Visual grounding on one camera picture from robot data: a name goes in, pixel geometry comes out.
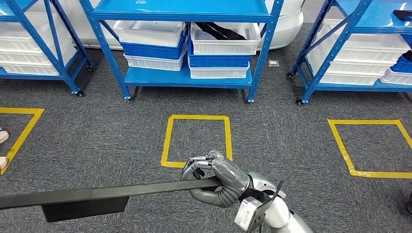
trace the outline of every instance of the silver robotic hand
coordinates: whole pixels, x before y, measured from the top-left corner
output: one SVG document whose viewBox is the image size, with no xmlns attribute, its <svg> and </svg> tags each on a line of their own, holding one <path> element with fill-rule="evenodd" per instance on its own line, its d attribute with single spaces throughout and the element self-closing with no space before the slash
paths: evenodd
<svg viewBox="0 0 412 233">
<path fill-rule="evenodd" d="M 189 158 L 183 168 L 181 180 L 187 180 L 190 174 L 200 179 L 200 176 L 204 175 L 201 169 L 212 170 L 222 181 L 222 189 L 218 192 L 205 189 L 189 190 L 194 199 L 206 204 L 222 208 L 230 207 L 238 201 L 250 183 L 248 175 L 215 150 L 210 151 L 205 156 Z"/>
<path fill-rule="evenodd" d="M 212 150 L 205 156 L 189 158 L 182 171 L 182 180 L 190 174 L 197 179 L 204 176 L 202 169 L 214 171 L 222 181 L 218 192 L 207 189 L 189 190 L 193 198 L 206 204 L 227 208 L 240 200 L 235 223 L 248 233 L 263 222 L 272 233 L 311 233 L 306 223 L 284 202 L 285 193 L 258 172 L 246 175 L 232 161 Z"/>
</svg>

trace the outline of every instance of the shelf frame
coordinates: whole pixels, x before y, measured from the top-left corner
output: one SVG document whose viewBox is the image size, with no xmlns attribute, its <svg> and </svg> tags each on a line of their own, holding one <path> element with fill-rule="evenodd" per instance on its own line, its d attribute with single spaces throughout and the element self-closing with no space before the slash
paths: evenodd
<svg viewBox="0 0 412 233">
<path fill-rule="evenodd" d="M 322 5 L 322 8 L 317 16 L 317 19 L 308 34 L 306 41 L 301 48 L 301 51 L 290 71 L 287 74 L 288 77 L 292 77 L 296 74 L 300 76 L 302 79 L 305 91 L 301 96 L 301 99 L 297 101 L 298 104 L 301 103 L 308 103 L 309 98 L 313 94 L 314 91 L 382 91 L 382 92 L 411 92 L 412 86 L 408 85 L 398 85 L 398 84 L 389 84 L 389 83 L 382 83 L 380 80 L 377 80 L 374 85 L 350 85 L 350 84 L 330 84 L 330 83 L 320 83 L 320 80 L 326 73 L 327 69 L 330 66 L 330 63 L 335 59 L 336 55 L 339 53 L 345 42 L 349 39 L 351 34 L 354 33 L 406 33 L 412 34 L 412 27 L 405 26 L 357 26 L 359 21 L 364 16 L 365 12 L 367 12 L 369 6 L 373 2 L 373 0 L 345 0 L 347 2 L 359 2 L 353 12 L 346 12 L 344 6 L 341 4 L 343 0 L 326 0 Z M 318 41 L 312 44 L 313 39 L 316 36 L 316 33 L 319 31 L 320 26 L 323 20 L 326 17 L 326 14 L 329 12 L 332 6 L 336 6 L 341 13 L 344 15 L 345 19 L 343 22 L 339 23 L 335 26 L 331 31 L 329 31 L 326 35 L 320 38 Z M 412 10 L 412 6 L 408 5 L 408 10 Z M 321 41 L 325 40 L 329 36 L 333 34 L 334 31 L 344 26 L 342 33 L 339 35 L 338 39 L 336 40 L 335 44 L 333 45 L 332 49 L 329 51 L 328 55 L 326 56 L 325 60 L 323 61 L 322 65 L 320 66 L 318 72 L 313 75 L 313 71 L 311 65 L 309 64 L 306 55 L 310 50 L 314 47 L 318 46 Z M 302 64 L 305 63 L 309 70 L 309 75 L 311 76 L 310 82 L 307 80 L 303 70 Z"/>
<path fill-rule="evenodd" d="M 52 34 L 56 52 L 57 52 L 57 58 L 54 56 L 50 48 L 46 45 L 44 40 L 41 38 L 41 36 L 38 34 L 36 29 L 33 27 L 33 25 L 30 23 L 30 21 L 27 19 L 27 17 L 24 14 L 24 12 L 28 10 L 37 1 L 38 0 L 18 0 L 18 1 L 0 0 L 0 3 L 7 5 L 8 10 L 10 10 L 13 13 L 12 16 L 0 15 L 0 22 L 20 23 L 22 27 L 25 30 L 27 30 L 27 32 L 30 34 L 33 40 L 37 43 L 40 49 L 44 52 L 46 57 L 53 64 L 54 68 L 59 72 L 59 75 L 51 76 L 51 75 L 9 74 L 3 68 L 0 68 L 0 79 L 61 80 L 61 81 L 64 81 L 69 86 L 72 94 L 78 94 L 80 89 L 74 83 L 74 80 L 76 79 L 77 75 L 79 74 L 81 68 L 84 66 L 85 63 L 87 63 L 87 67 L 89 69 L 92 69 L 93 62 L 90 59 L 89 55 L 87 54 L 82 43 L 80 42 L 79 37 L 74 31 L 74 28 L 71 25 L 69 18 L 67 17 L 66 13 L 63 11 L 63 8 L 58 2 L 58 0 L 43 0 L 45 3 L 46 14 L 49 19 L 51 34 Z M 77 52 L 70 59 L 70 61 L 67 63 L 66 66 L 64 65 L 64 62 L 62 59 L 62 54 L 61 54 L 60 46 L 58 43 L 56 28 L 54 26 L 54 20 L 53 20 L 52 11 L 49 5 L 49 1 L 53 5 L 53 7 L 56 9 L 57 14 L 62 19 L 66 29 L 68 30 L 70 36 L 73 38 L 73 41 L 76 43 L 76 46 L 77 46 Z M 77 57 L 79 56 L 81 57 L 80 62 L 78 63 L 74 72 L 71 75 L 69 75 L 68 69 L 73 64 L 74 60 L 76 60 Z"/>
<path fill-rule="evenodd" d="M 264 0 L 254 0 L 261 1 L 259 4 L 264 5 Z M 272 37 L 275 31 L 275 27 L 280 15 L 280 10 L 283 5 L 283 0 L 274 1 L 274 5 L 270 14 L 261 14 L 261 13 L 250 13 L 250 14 L 219 14 L 219 13 L 198 13 L 198 12 L 172 12 L 172 11 L 109 11 L 109 10 L 99 10 L 99 5 L 95 8 L 92 7 L 89 0 L 80 0 L 87 19 L 90 22 L 90 25 L 100 43 L 100 46 L 103 50 L 103 53 L 106 56 L 107 62 L 113 71 L 113 74 L 119 84 L 119 87 L 123 93 L 124 99 L 131 99 L 128 86 L 175 86 L 175 87 L 204 87 L 204 88 L 235 88 L 235 89 L 248 89 L 249 94 L 247 97 L 248 102 L 254 102 L 255 92 L 257 85 L 259 83 L 260 76 L 262 74 L 265 60 L 269 51 L 269 46 L 272 41 Z M 184 81 L 184 82 L 151 82 L 145 78 L 133 77 L 130 78 L 131 73 L 134 73 L 135 69 L 130 67 L 126 72 L 126 77 L 123 77 L 119 67 L 116 63 L 116 60 L 108 46 L 107 40 L 104 37 L 100 24 L 106 27 L 111 34 L 114 34 L 113 30 L 105 23 L 105 20 L 154 20 L 154 21 L 183 21 L 183 22 L 250 22 L 250 23 L 267 23 L 266 27 L 266 36 L 264 37 L 263 46 L 260 51 L 260 56 L 256 65 L 255 72 L 252 76 L 251 83 L 239 83 L 239 82 L 225 82 L 219 84 L 219 80 L 213 82 L 199 82 L 193 81 Z"/>
</svg>

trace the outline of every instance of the gray carpet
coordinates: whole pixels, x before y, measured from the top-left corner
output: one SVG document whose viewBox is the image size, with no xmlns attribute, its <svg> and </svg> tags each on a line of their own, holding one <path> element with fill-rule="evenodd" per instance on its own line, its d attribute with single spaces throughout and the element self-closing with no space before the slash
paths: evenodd
<svg viewBox="0 0 412 233">
<path fill-rule="evenodd" d="M 266 67 L 254 104 L 239 90 L 131 88 L 125 101 L 99 50 L 88 50 L 94 72 L 77 83 L 84 98 L 62 82 L 0 81 L 0 106 L 45 108 L 6 173 L 1 194 L 113 186 L 179 179 L 180 170 L 160 166 L 171 114 L 226 115 L 230 118 L 233 160 L 274 183 L 284 180 L 287 202 L 318 233 L 408 233 L 412 216 L 405 203 L 410 180 L 349 175 L 327 119 L 400 119 L 412 134 L 411 99 L 399 93 L 319 92 L 309 105 L 294 102 L 302 93 L 298 77 L 285 78 L 310 24 L 286 48 L 270 52 L 280 67 Z M 114 51 L 124 72 L 127 62 Z M 28 118 L 0 114 L 11 139 Z M 391 126 L 338 126 L 355 167 L 412 171 L 408 148 Z M 210 149 L 225 150 L 222 122 L 177 120 L 170 159 L 181 161 Z M 0 232 L 240 233 L 236 207 L 219 209 L 193 200 L 188 192 L 134 197 L 124 213 L 46 223 L 39 207 L 0 211 Z"/>
</svg>

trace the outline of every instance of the person's shoe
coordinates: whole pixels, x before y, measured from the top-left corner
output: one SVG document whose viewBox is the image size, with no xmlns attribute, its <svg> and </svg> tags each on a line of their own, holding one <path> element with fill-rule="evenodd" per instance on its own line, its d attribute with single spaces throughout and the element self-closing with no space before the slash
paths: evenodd
<svg viewBox="0 0 412 233">
<path fill-rule="evenodd" d="M 0 131 L 0 144 L 9 138 L 9 133 L 6 131 Z"/>
<path fill-rule="evenodd" d="M 7 165 L 7 158 L 6 157 L 0 157 L 0 169 L 5 168 Z"/>
</svg>

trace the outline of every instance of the yellow tape square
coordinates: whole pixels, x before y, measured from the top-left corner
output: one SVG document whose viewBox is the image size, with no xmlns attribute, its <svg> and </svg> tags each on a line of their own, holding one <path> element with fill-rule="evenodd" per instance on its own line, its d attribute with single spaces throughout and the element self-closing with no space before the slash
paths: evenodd
<svg viewBox="0 0 412 233">
<path fill-rule="evenodd" d="M 336 143 L 338 144 L 339 150 L 346 162 L 349 169 L 349 174 L 352 176 L 361 176 L 368 178 L 404 178 L 411 179 L 412 172 L 386 172 L 386 171 L 356 171 L 352 161 L 350 160 L 349 154 L 346 152 L 345 146 L 339 136 L 336 125 L 396 125 L 403 137 L 406 139 L 409 147 L 412 149 L 412 140 L 409 137 L 408 132 L 406 132 L 400 120 L 327 120 L 332 130 L 333 136 L 335 137 Z"/>
<path fill-rule="evenodd" d="M 230 135 L 230 122 L 227 116 L 208 116 L 208 115 L 175 115 L 173 114 L 166 127 L 165 143 L 163 145 L 163 153 L 161 165 L 166 167 L 183 168 L 186 162 L 171 162 L 167 161 L 169 155 L 170 139 L 172 137 L 173 120 L 223 120 L 224 121 L 224 138 L 226 143 L 226 157 L 232 160 L 232 139 Z"/>
<path fill-rule="evenodd" d="M 37 120 L 39 120 L 41 114 L 43 113 L 43 108 L 1 108 L 0 107 L 0 114 L 33 114 L 32 118 L 30 119 L 29 123 L 26 125 L 24 130 L 21 132 L 20 136 L 17 138 L 16 142 L 13 144 L 10 151 L 7 153 L 6 157 L 8 163 L 5 168 L 0 169 L 0 175 L 2 175 L 8 166 L 10 165 L 11 161 L 13 160 L 14 156 L 16 155 L 18 149 L 20 149 L 21 145 L 23 144 L 26 137 L 29 135 L 30 131 L 32 130 L 33 126 L 36 124 Z"/>
</svg>

